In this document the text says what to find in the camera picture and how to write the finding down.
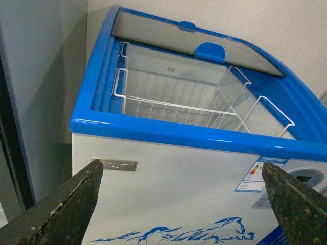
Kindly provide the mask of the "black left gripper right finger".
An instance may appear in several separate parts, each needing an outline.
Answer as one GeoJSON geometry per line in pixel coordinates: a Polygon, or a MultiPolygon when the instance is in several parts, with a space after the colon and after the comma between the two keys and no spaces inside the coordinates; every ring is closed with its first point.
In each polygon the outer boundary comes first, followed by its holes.
{"type": "Polygon", "coordinates": [[[288,244],[326,244],[326,197],[272,163],[262,177],[288,244]]]}

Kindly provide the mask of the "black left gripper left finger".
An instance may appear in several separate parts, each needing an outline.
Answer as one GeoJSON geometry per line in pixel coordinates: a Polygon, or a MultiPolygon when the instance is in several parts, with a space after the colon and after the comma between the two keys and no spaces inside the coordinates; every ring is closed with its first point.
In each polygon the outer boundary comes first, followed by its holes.
{"type": "Polygon", "coordinates": [[[1,244],[81,244],[98,202],[102,175],[102,162],[92,161],[1,227],[1,244]]]}

